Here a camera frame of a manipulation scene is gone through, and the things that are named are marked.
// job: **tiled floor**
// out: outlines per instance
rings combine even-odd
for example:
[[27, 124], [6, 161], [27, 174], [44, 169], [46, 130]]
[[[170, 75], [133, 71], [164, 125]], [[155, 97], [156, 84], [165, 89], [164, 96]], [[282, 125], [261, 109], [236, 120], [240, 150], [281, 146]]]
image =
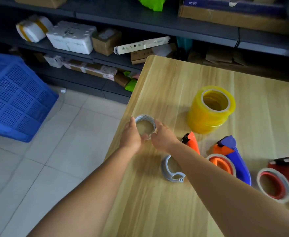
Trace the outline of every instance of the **tiled floor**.
[[26, 236], [103, 162], [125, 109], [124, 104], [68, 90], [32, 142], [0, 137], [1, 237]]

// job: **white box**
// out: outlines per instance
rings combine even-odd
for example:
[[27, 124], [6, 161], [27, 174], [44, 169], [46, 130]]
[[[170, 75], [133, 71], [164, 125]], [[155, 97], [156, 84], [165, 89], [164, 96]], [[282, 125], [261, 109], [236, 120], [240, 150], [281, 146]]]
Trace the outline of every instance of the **white box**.
[[19, 35], [26, 41], [39, 42], [46, 37], [46, 33], [53, 28], [47, 17], [32, 15], [28, 19], [16, 24]]
[[96, 31], [95, 26], [60, 21], [46, 35], [57, 49], [88, 55], [93, 51], [91, 37]]
[[61, 68], [63, 66], [62, 59], [58, 55], [51, 56], [51, 55], [46, 54], [44, 55], [44, 58], [46, 59], [46, 61], [49, 63], [50, 66], [53, 66], [56, 68]]
[[115, 47], [114, 53], [117, 55], [121, 55], [121, 54], [129, 53], [129, 52], [133, 52], [133, 51], [144, 50], [144, 49], [151, 48], [154, 46], [168, 44], [169, 41], [170, 41], [170, 37], [160, 37], [160, 38], [154, 38], [154, 39], [145, 40], [141, 42], [135, 42], [135, 43]]

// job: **right hand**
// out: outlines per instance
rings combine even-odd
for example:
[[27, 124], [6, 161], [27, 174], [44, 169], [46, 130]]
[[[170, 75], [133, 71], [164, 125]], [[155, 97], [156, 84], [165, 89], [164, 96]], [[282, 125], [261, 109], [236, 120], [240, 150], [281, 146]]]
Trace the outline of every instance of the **right hand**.
[[155, 119], [154, 123], [156, 124], [157, 133], [151, 135], [152, 144], [157, 150], [169, 153], [170, 148], [180, 141], [174, 133], [159, 120]]

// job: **clear packing tape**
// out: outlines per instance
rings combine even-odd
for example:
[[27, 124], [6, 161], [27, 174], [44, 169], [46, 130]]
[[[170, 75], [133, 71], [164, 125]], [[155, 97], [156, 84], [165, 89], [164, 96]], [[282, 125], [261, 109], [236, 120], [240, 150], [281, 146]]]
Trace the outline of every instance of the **clear packing tape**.
[[186, 120], [192, 131], [208, 134], [225, 123], [235, 108], [235, 99], [228, 91], [217, 86], [206, 86], [194, 97]]

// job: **wooden table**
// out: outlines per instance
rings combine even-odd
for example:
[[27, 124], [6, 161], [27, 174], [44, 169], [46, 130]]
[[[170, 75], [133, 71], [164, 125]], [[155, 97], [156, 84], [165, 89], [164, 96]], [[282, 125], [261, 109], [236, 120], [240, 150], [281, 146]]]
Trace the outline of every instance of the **wooden table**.
[[[210, 135], [195, 135], [201, 155], [219, 139], [233, 135], [249, 170], [255, 174], [269, 159], [289, 156], [289, 83], [151, 55], [108, 150], [119, 146], [131, 116], [148, 114], [178, 138], [190, 132], [185, 116], [196, 92], [216, 85], [229, 91], [236, 110]], [[103, 236], [222, 236], [187, 178], [169, 182], [159, 153], [146, 141], [131, 161], [107, 220]]]

